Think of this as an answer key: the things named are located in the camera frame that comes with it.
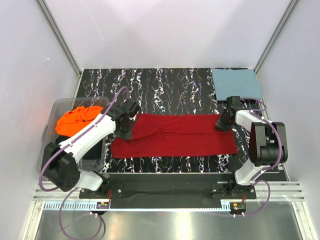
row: blue cloth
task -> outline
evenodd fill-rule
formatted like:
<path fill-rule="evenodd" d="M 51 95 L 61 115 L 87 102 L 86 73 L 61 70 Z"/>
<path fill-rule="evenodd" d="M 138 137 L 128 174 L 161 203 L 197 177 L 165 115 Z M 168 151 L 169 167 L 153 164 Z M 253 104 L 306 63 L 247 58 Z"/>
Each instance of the blue cloth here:
<path fill-rule="evenodd" d="M 226 101 L 227 97 L 262 99 L 260 84 L 252 69 L 213 69 L 216 99 Z"/>

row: red towel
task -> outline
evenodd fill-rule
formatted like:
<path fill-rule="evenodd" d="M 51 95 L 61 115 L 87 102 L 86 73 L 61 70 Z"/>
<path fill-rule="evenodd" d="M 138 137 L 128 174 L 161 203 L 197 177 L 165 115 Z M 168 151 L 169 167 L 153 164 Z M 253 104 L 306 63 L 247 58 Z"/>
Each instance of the red towel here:
<path fill-rule="evenodd" d="M 197 157 L 238 152 L 233 131 L 216 131 L 220 115 L 141 114 L 132 139 L 116 138 L 114 158 Z"/>

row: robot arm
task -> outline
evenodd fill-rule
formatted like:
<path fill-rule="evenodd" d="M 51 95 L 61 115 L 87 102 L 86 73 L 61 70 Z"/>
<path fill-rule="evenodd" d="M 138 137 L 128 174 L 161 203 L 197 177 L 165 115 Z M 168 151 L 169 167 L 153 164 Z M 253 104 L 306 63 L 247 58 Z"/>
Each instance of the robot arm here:
<path fill-rule="evenodd" d="M 52 181 L 62 191 L 72 188 L 84 188 L 99 191 L 108 185 L 109 181 L 97 172 L 78 169 L 77 164 L 95 144 L 109 134 L 130 139 L 140 106 L 133 100 L 127 99 L 122 105 L 112 106 L 103 116 L 107 108 L 84 129 L 59 145 L 50 142 L 44 149 L 42 167 L 60 149 L 64 149 L 53 160 L 44 172 L 44 176 Z"/>
<path fill-rule="evenodd" d="M 215 126 L 217 130 L 230 131 L 234 124 L 238 124 L 250 132 L 249 159 L 240 169 L 232 173 L 225 188 L 228 195 L 235 198 L 241 197 L 249 190 L 252 183 L 264 173 L 263 169 L 276 163 L 280 150 L 277 137 L 271 127 L 251 111 L 241 106 L 239 96 L 228 97 L 227 108 Z M 285 125 L 282 122 L 269 121 L 269 123 L 280 136 L 282 148 L 280 163 L 284 163 L 288 158 Z"/>

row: white wall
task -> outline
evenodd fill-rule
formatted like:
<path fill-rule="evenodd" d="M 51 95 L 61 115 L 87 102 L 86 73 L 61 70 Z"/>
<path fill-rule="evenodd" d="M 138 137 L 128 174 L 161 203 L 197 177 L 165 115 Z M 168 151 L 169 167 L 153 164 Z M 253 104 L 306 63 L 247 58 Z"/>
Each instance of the white wall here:
<path fill-rule="evenodd" d="M 253 68 L 289 1 L 46 0 L 80 68 Z"/>
<path fill-rule="evenodd" d="M 76 75 L 35 0 L 0 2 L 0 232 L 16 240 L 39 177 L 44 127 Z"/>
<path fill-rule="evenodd" d="M 258 72 L 273 121 L 285 123 L 290 177 L 320 233 L 320 1 L 302 0 Z"/>

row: clear plastic container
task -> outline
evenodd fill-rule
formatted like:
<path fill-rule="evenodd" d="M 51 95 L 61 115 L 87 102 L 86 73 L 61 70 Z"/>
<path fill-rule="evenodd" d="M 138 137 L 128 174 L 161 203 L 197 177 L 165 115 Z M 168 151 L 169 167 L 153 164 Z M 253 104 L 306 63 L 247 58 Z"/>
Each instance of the clear plastic container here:
<path fill-rule="evenodd" d="M 48 143 L 55 142 L 58 138 L 56 132 L 56 125 L 58 120 L 66 113 L 76 107 L 84 106 L 85 108 L 90 106 L 101 106 L 105 108 L 109 104 L 107 97 L 76 97 L 76 98 L 64 98 L 57 100 L 52 107 L 49 122 L 44 128 L 42 134 L 42 147 L 36 166 L 38 173 L 41 172 L 42 160 L 44 156 L 44 150 Z M 105 161 L 105 149 L 106 149 L 106 138 L 102 140 L 102 152 L 101 157 L 97 159 L 82 159 L 78 163 L 78 168 L 86 171 L 97 171 L 99 172 Z"/>

